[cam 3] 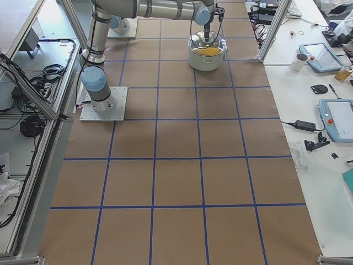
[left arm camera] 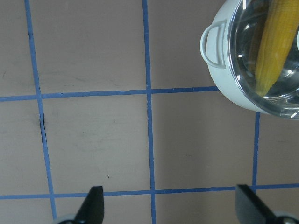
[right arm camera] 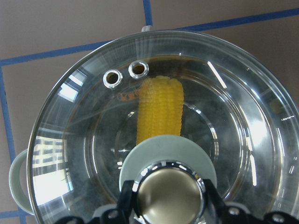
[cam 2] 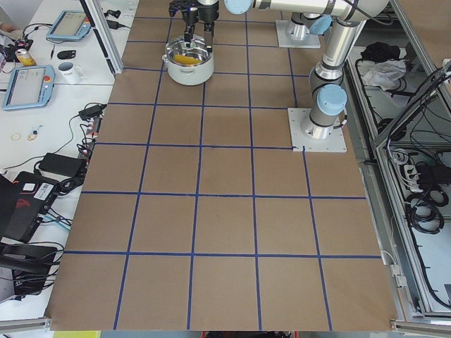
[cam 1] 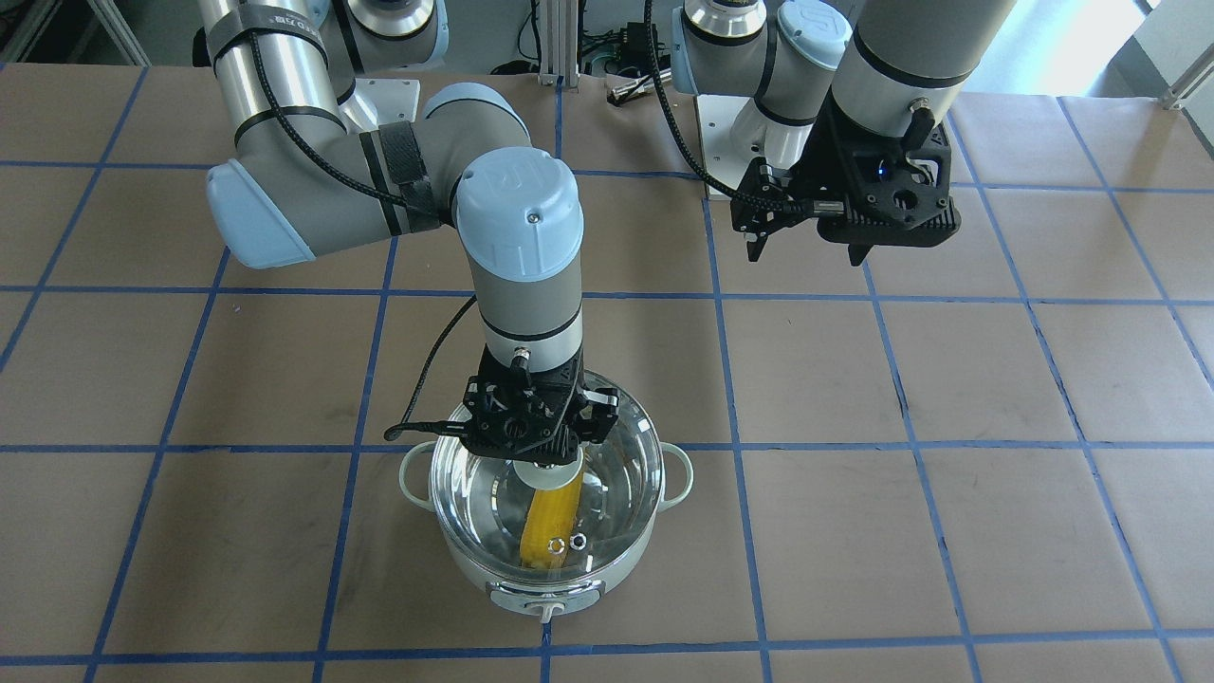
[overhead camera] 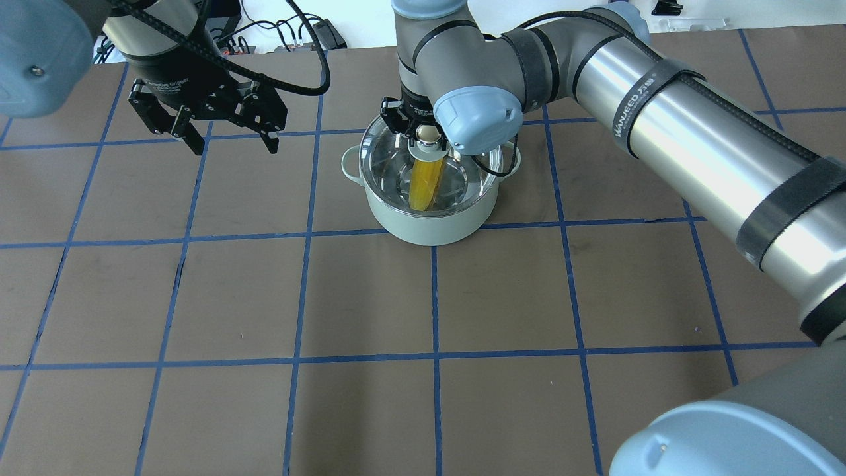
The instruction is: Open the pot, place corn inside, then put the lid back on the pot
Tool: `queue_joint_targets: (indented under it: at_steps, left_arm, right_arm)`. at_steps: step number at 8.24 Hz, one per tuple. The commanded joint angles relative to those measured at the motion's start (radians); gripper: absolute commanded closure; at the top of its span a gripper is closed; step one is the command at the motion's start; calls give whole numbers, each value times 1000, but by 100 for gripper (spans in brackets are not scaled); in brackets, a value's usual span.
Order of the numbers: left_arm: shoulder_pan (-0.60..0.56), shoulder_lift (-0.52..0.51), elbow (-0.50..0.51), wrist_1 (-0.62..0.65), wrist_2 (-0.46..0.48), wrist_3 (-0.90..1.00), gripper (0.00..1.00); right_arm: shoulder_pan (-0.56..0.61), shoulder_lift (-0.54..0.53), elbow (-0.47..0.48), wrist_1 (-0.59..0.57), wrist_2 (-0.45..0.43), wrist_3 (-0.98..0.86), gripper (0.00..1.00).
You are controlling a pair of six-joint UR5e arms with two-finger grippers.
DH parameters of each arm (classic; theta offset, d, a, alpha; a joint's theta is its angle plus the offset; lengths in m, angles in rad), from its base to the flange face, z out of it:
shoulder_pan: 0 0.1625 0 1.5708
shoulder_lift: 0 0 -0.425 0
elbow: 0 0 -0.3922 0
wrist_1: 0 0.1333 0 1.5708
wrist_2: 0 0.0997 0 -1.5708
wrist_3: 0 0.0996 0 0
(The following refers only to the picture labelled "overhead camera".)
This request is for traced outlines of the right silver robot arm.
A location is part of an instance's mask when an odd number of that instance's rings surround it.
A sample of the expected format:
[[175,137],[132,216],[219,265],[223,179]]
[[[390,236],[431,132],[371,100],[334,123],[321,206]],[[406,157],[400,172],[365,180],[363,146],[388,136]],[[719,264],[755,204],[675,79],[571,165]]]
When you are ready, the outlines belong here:
[[515,136],[571,97],[622,151],[694,205],[800,304],[816,344],[795,362],[670,410],[629,437],[611,475],[844,474],[844,162],[735,105],[646,44],[614,3],[486,40],[465,1],[393,1],[405,97],[460,153]]

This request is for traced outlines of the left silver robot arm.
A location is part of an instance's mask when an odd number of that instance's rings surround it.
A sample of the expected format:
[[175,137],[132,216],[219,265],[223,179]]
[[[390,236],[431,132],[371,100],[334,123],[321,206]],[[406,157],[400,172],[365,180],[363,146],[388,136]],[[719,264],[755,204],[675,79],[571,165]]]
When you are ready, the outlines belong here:
[[129,6],[158,23],[106,1],[3,1],[2,115],[35,118],[60,109],[104,34],[135,70],[128,101],[152,134],[179,139],[199,155],[205,142],[194,121],[223,120],[256,132],[277,153],[284,102],[265,81],[236,81],[193,3]]

